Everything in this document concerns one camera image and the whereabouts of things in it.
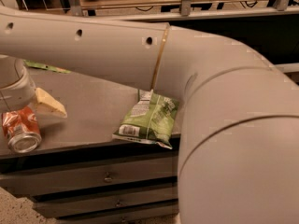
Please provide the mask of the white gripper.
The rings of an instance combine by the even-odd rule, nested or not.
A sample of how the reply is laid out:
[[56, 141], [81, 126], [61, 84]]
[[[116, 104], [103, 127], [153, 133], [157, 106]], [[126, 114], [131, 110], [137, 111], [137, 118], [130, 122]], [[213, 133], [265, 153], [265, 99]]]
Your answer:
[[22, 59], [0, 56], [0, 112], [23, 109], [32, 102], [38, 114], [67, 118], [63, 104], [41, 88], [34, 81]]

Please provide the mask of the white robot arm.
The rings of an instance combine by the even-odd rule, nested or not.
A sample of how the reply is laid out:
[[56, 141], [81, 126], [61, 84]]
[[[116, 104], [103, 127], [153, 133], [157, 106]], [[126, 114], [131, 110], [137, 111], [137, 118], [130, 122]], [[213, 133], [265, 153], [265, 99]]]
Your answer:
[[231, 38], [0, 8], [0, 53], [180, 100], [182, 224], [299, 224], [294, 82]]

